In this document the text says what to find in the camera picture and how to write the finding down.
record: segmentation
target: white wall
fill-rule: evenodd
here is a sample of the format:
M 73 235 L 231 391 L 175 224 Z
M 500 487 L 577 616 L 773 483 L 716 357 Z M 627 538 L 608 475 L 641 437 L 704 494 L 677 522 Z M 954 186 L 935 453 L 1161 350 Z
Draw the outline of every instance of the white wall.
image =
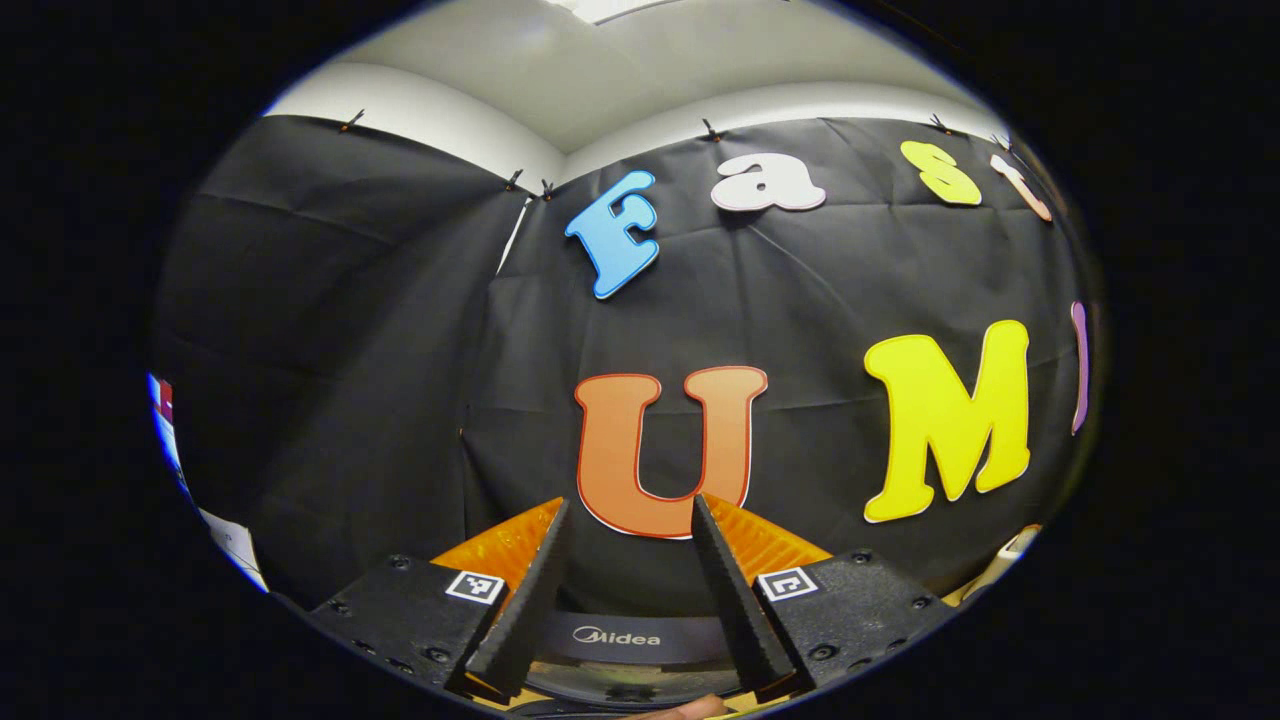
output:
M 328 63 L 302 78 L 264 115 L 307 115 L 349 120 L 364 108 L 361 126 L 443 150 L 540 192 L 553 181 L 564 154 L 497 109 L 422 76 L 385 65 Z
M 948 128 L 969 135 L 1009 136 L 1004 123 L 989 113 L 914 90 L 850 82 L 774 85 L 710 97 L 611 133 L 572 152 L 558 182 L 568 182 L 645 150 L 707 135 L 701 118 L 721 132 L 808 118 L 892 118 L 928 123 L 933 114 Z
M 995 115 L 914 90 L 883 85 L 810 82 L 756 87 L 709 97 L 618 129 L 566 156 L 490 105 L 422 76 L 366 63 L 329 63 L 289 88 L 266 115 L 348 120 L 436 147 L 497 176 L 524 168 L 517 184 L 541 191 L 541 178 L 563 184 L 616 160 L 717 131 L 805 118 L 893 118 L 991 137 L 1009 131 Z

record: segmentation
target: cutout letter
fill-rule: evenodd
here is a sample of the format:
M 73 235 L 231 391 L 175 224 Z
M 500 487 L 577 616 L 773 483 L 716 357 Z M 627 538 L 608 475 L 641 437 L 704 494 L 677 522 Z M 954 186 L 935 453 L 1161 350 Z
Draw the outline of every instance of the cutout letter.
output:
M 640 484 L 644 409 L 662 395 L 649 375 L 599 375 L 577 386 L 582 448 L 577 492 L 609 528 L 632 536 L 689 539 L 694 497 L 708 492 L 741 505 L 751 478 L 751 401 L 769 380 L 746 366 L 709 368 L 685 379 L 703 404 L 703 474 L 684 497 L 658 497 Z
M 1071 304 L 1071 324 L 1075 325 L 1075 352 L 1080 360 L 1080 375 L 1075 387 L 1075 416 L 1071 418 L 1071 434 L 1084 425 L 1084 414 L 1089 411 L 1089 332 L 1084 323 L 1084 305 Z
M 906 141 L 902 155 L 920 169 L 920 179 L 934 195 L 956 205 L 977 205 L 982 202 L 982 191 L 956 167 L 955 158 L 947 155 L 937 145 Z
M 933 488 L 924 484 L 929 450 L 951 501 L 969 487 L 988 439 L 978 492 L 1027 471 L 1027 328 L 1016 320 L 987 328 L 972 397 L 928 336 L 895 337 L 867 351 L 867 372 L 888 389 L 890 414 L 888 471 L 884 489 L 867 502 L 868 521 L 918 515 L 933 502 Z
M 1014 190 L 1018 191 L 1018 195 L 1023 196 L 1023 200 L 1039 215 L 1039 219 L 1046 223 L 1053 222 L 1053 217 L 1048 214 L 1048 205 L 1044 205 L 1038 197 L 1032 195 L 1032 188 L 1027 187 L 1027 179 L 1023 178 L 1023 174 L 1016 168 L 1006 163 L 1000 155 L 991 156 L 991 167 L 996 168 L 997 173 L 1009 178 L 1009 182 L 1014 184 Z
M 746 172 L 755 165 L 760 167 L 760 172 Z M 742 155 L 726 160 L 716 172 L 733 176 L 712 188 L 712 202 L 726 210 L 763 210 L 769 205 L 786 210 L 810 210 L 827 199 L 827 191 L 815 187 L 809 179 L 809 168 L 791 155 Z
M 585 210 L 570 220 L 564 236 L 576 234 L 586 247 L 586 254 L 595 265 L 596 300 L 613 295 L 640 270 L 658 258 L 658 242 L 644 240 L 636 242 L 627 228 L 646 231 L 658 222 L 653 205 L 639 195 L 654 182 L 653 174 L 644 170 L 631 170 L 604 195 L 595 199 Z M 614 215 L 611 206 L 622 200 L 622 210 Z

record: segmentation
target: ceiling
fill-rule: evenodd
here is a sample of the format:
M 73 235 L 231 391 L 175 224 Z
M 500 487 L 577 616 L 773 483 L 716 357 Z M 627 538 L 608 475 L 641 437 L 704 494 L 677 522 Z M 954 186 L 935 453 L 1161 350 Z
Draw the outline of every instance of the ceiling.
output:
M 678 0 L 599 26 L 547 0 L 449 0 L 334 60 L 448 85 L 564 154 L 666 110 L 778 83 L 869 82 L 982 108 L 893 42 L 809 0 Z

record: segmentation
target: white letter a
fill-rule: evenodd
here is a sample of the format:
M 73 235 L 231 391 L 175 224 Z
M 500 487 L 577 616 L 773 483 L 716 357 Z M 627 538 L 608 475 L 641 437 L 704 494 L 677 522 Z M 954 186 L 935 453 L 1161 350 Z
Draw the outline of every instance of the white letter a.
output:
M 746 172 L 755 165 L 760 167 L 760 172 Z M 717 172 L 733 176 L 712 188 L 712 202 L 726 210 L 741 213 L 763 210 L 769 205 L 786 210 L 810 210 L 827 199 L 827 191 L 815 187 L 809 179 L 809 168 L 791 155 L 742 155 L 726 160 Z

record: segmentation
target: hand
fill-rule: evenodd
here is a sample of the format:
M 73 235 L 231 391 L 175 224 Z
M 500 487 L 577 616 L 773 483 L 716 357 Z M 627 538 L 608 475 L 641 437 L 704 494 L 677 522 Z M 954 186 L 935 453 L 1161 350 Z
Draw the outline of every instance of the hand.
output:
M 709 694 L 680 707 L 645 712 L 644 715 L 628 715 L 626 720 L 707 720 L 728 712 L 730 708 L 724 706 L 724 701 Z

